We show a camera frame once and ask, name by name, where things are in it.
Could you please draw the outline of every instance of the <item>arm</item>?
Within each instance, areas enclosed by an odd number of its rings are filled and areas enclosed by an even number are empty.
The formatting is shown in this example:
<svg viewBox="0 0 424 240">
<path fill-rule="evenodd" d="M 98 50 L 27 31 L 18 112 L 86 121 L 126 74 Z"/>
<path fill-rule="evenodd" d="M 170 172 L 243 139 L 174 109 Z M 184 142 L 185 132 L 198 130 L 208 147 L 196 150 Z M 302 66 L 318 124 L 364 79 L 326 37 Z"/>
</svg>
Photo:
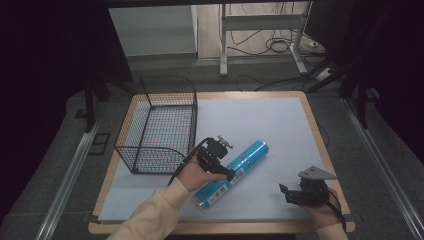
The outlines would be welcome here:
<svg viewBox="0 0 424 240">
<path fill-rule="evenodd" d="M 190 192 L 206 182 L 225 178 L 222 174 L 204 172 L 193 158 L 167 188 L 156 190 L 108 239 L 164 239 L 178 223 L 179 209 Z"/>
<path fill-rule="evenodd" d="M 330 203 L 337 206 L 337 192 L 331 188 Z M 347 235 L 343 230 L 342 224 L 337 219 L 334 212 L 326 205 L 321 207 L 300 206 L 312 216 L 312 222 L 317 228 L 317 234 L 320 240 L 347 240 Z"/>
</svg>

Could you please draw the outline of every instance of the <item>blue tube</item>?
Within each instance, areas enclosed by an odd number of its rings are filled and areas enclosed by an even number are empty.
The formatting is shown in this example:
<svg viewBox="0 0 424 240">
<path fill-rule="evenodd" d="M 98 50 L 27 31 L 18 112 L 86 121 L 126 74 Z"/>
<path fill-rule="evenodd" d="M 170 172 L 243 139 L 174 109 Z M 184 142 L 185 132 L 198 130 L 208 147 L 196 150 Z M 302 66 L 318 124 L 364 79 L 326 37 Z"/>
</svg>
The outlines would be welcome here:
<svg viewBox="0 0 424 240">
<path fill-rule="evenodd" d="M 228 164 L 228 169 L 236 170 L 235 177 L 230 181 L 209 182 L 199 189 L 193 196 L 193 200 L 202 210 L 209 209 L 228 190 L 242 179 L 250 170 L 262 160 L 268 153 L 268 145 L 263 141 L 256 141 L 242 154 Z"/>
</svg>

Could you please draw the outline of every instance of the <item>metal rail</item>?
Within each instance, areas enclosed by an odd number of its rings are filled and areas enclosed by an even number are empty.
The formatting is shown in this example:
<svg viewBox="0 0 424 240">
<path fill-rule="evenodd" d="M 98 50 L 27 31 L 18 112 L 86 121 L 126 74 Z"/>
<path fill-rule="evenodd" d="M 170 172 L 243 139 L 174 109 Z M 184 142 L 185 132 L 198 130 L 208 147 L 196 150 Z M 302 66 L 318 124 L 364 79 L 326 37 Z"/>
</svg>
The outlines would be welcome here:
<svg viewBox="0 0 424 240">
<path fill-rule="evenodd" d="M 50 205 L 50 208 L 44 217 L 43 223 L 38 230 L 37 236 L 35 238 L 36 240 L 49 240 L 52 238 L 66 203 L 68 202 L 72 189 L 75 185 L 75 182 L 78 178 L 78 174 L 90 149 L 91 143 L 93 142 L 94 136 L 96 135 L 105 107 L 106 103 L 99 103 L 96 120 L 93 124 L 92 130 L 88 133 L 84 133 L 75 155 L 69 164 L 68 170 L 63 177 L 59 190 L 57 191 L 52 204 Z"/>
<path fill-rule="evenodd" d="M 358 131 L 361 139 L 364 141 L 377 170 L 379 171 L 384 183 L 386 184 L 390 194 L 392 195 L 392 198 L 394 199 L 403 218 L 405 219 L 406 224 L 408 225 L 415 239 L 423 240 L 424 225 L 415 207 L 412 205 L 408 196 L 403 191 L 402 187 L 397 181 L 395 175 L 390 170 L 390 167 L 386 163 L 386 160 L 381 154 L 378 146 L 375 144 L 371 134 L 368 130 L 362 127 L 361 123 L 356 118 L 356 110 L 352 102 L 345 98 L 342 101 L 346 106 L 346 109 L 350 115 L 353 125 Z"/>
</svg>

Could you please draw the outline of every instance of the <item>cable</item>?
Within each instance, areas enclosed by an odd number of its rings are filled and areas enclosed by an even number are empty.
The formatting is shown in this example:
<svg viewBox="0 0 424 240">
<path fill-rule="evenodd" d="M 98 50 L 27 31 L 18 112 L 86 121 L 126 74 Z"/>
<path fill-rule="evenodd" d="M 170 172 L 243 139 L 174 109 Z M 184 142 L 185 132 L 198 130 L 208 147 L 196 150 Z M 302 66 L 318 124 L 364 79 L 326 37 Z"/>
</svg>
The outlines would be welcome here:
<svg viewBox="0 0 424 240">
<path fill-rule="evenodd" d="M 175 170 L 175 172 L 172 174 L 171 179 L 168 182 L 168 186 L 171 185 L 171 183 L 174 181 L 174 178 L 176 178 L 178 175 L 180 175 L 180 173 L 183 170 L 183 168 L 188 164 L 188 162 L 191 160 L 191 158 L 194 157 L 194 155 L 196 155 L 197 151 L 203 145 L 203 143 L 209 141 L 210 139 L 211 138 L 205 138 L 205 139 L 203 139 L 196 147 L 194 147 L 191 150 L 191 152 L 187 155 L 187 157 L 185 157 L 183 159 L 183 161 L 180 163 L 180 165 L 178 165 L 178 167 Z"/>
<path fill-rule="evenodd" d="M 301 81 L 301 80 L 308 80 L 308 78 L 314 77 L 314 74 L 316 71 L 318 71 L 319 69 L 321 69 L 322 66 L 326 66 L 328 63 L 330 62 L 330 58 L 325 58 L 323 61 L 321 61 L 319 64 L 317 64 L 317 66 L 315 66 L 307 75 L 305 76 L 300 76 L 300 77 L 295 77 L 295 78 L 288 78 L 288 79 L 281 79 L 281 80 L 277 80 L 274 82 L 270 82 L 270 83 L 266 83 L 258 88 L 256 88 L 255 92 L 259 91 L 260 89 L 270 86 L 270 85 L 274 85 L 276 83 L 280 83 L 283 81 Z"/>
<path fill-rule="evenodd" d="M 239 90 L 240 92 L 243 92 L 243 90 L 242 90 L 242 89 L 240 89 L 240 88 L 239 88 L 239 85 L 238 85 L 238 80 L 239 80 L 239 78 L 241 78 L 241 77 L 250 78 L 250 79 L 252 79 L 253 81 L 258 82 L 258 83 L 260 83 L 260 84 L 266 84 L 266 83 L 261 82 L 261 81 L 259 81 L 258 79 L 254 78 L 254 77 L 251 77 L 251 76 L 247 76 L 247 75 L 238 75 L 238 76 L 236 77 L 236 87 L 237 87 L 237 90 Z"/>
<path fill-rule="evenodd" d="M 315 194 L 315 196 L 318 198 L 318 199 L 320 199 L 321 200 L 321 202 L 323 203 L 323 204 L 325 204 L 327 207 L 329 207 L 333 212 L 334 212 L 334 214 L 336 215 L 336 217 L 337 217 L 337 219 L 339 219 L 339 221 L 340 221 L 340 223 L 342 224 L 342 226 L 343 226 L 343 231 L 345 231 L 346 232 L 346 219 L 345 219 L 345 217 L 343 216 L 343 214 L 342 214 L 342 211 L 341 211 L 341 209 L 342 209 L 342 207 L 341 207 L 341 204 L 340 204 L 340 201 L 337 199 L 337 197 L 331 192 L 331 191 L 329 191 L 328 189 L 327 189 L 327 192 L 329 193 L 329 194 L 331 194 L 335 199 L 336 199 L 336 202 L 337 202 L 337 205 L 338 205 L 338 209 L 332 204 L 332 203 L 330 203 L 330 201 L 329 200 L 326 200 L 326 199 L 323 199 L 313 188 L 310 188 L 310 187 L 308 187 L 308 189 L 313 193 L 313 194 Z"/>
<path fill-rule="evenodd" d="M 315 121 L 315 122 L 317 123 L 318 130 L 320 130 L 321 132 L 321 129 L 322 129 L 322 131 L 324 132 L 324 135 L 327 136 L 327 142 L 324 142 L 324 145 L 328 147 L 330 145 L 330 135 L 327 133 L 327 130 L 325 130 L 325 128 L 321 124 L 319 124 L 318 121 Z"/>
<path fill-rule="evenodd" d="M 244 13 L 246 13 L 246 15 L 247 15 L 246 10 L 244 9 L 244 3 L 241 4 L 241 9 L 243 9 Z"/>
<path fill-rule="evenodd" d="M 271 38 L 270 39 L 268 39 L 266 42 L 265 42 L 265 45 L 268 47 L 268 48 L 270 48 L 272 51 L 274 51 L 274 52 L 276 52 L 276 53 L 284 53 L 284 52 L 286 52 L 288 49 L 290 49 L 290 43 L 288 43 L 287 42 L 287 39 L 286 38 L 284 38 L 284 37 L 282 37 L 282 38 L 276 38 L 276 37 L 274 37 L 275 36 L 275 30 L 273 30 L 272 31 L 272 34 L 271 34 Z M 284 50 L 275 50 L 274 48 L 273 48 L 273 46 L 275 45 L 275 44 L 281 44 L 281 43 L 284 43 L 285 45 L 286 45 L 286 48 L 284 49 Z"/>
<path fill-rule="evenodd" d="M 262 32 L 262 30 L 258 30 L 255 33 L 253 33 L 252 35 L 250 35 L 249 37 L 245 38 L 243 41 L 236 43 L 236 41 L 234 40 L 234 36 L 233 36 L 233 31 L 231 31 L 231 39 L 233 40 L 233 43 L 238 46 L 244 42 L 246 42 L 247 40 L 249 40 L 251 37 L 255 36 L 256 34 L 258 34 L 259 32 Z"/>
<path fill-rule="evenodd" d="M 278 13 L 278 5 L 280 5 L 280 3 L 281 3 L 281 9 L 280 9 L 280 12 Z M 275 7 L 271 9 L 271 12 L 269 14 L 272 14 L 274 11 L 275 11 L 275 14 L 282 14 L 285 4 L 286 4 L 285 2 L 277 2 L 275 4 Z"/>
<path fill-rule="evenodd" d="M 309 66 L 312 66 L 312 67 L 315 67 L 316 65 L 318 65 L 318 64 L 312 64 L 312 63 L 310 63 L 310 62 L 308 62 L 306 59 L 307 58 L 310 58 L 310 57 L 321 57 L 320 55 L 317 55 L 317 56 L 311 56 L 311 55 L 307 55 L 307 56 L 303 56 L 303 62 L 304 63 L 306 63 L 306 64 L 308 64 Z"/>
<path fill-rule="evenodd" d="M 240 50 L 240 49 L 238 49 L 238 48 L 233 48 L 233 47 L 227 47 L 228 49 L 232 49 L 232 50 L 235 50 L 235 51 L 239 51 L 239 52 L 242 52 L 242 53 L 244 53 L 244 54 L 247 54 L 247 55 L 252 55 L 252 56 L 254 56 L 254 55 L 262 55 L 262 54 L 264 54 L 264 53 L 267 53 L 267 52 L 269 52 L 269 48 L 267 49 L 267 50 L 265 50 L 265 51 L 263 51 L 263 52 L 259 52 L 259 53 L 249 53 L 249 52 L 245 52 L 245 51 L 243 51 L 243 50 Z"/>
<path fill-rule="evenodd" d="M 221 36 L 221 4 L 218 4 L 218 37 L 219 41 L 222 42 L 222 36 Z"/>
</svg>

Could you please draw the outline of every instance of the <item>metal stand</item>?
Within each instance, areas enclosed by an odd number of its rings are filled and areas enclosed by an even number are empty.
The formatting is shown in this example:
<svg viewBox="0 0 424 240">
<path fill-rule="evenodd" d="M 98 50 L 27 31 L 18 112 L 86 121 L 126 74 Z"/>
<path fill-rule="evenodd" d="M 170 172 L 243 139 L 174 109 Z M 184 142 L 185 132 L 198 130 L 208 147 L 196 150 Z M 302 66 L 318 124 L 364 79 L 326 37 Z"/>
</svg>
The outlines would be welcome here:
<svg viewBox="0 0 424 240">
<path fill-rule="evenodd" d="M 297 29 L 298 34 L 294 43 L 290 46 L 293 59 L 299 69 L 300 74 L 307 73 L 305 64 L 299 55 L 299 44 L 308 20 L 309 10 L 312 2 L 307 2 L 302 14 L 286 15 L 255 15 L 255 16 L 227 16 L 225 4 L 222 4 L 221 15 L 221 55 L 220 74 L 225 77 L 228 74 L 227 55 L 227 32 L 229 31 L 249 31 L 249 30 L 288 30 Z"/>
<path fill-rule="evenodd" d="M 138 93 L 136 90 L 132 89 L 131 87 L 128 87 L 123 82 L 116 81 L 104 73 L 91 72 L 87 75 L 88 76 L 85 79 L 84 87 L 85 106 L 87 109 L 87 126 L 85 132 L 89 133 L 93 128 L 95 122 L 93 92 L 96 94 L 100 102 L 107 102 L 110 98 L 110 93 L 107 89 L 105 82 L 112 83 L 113 85 L 119 87 L 125 92 L 128 92 L 132 96 Z"/>
</svg>

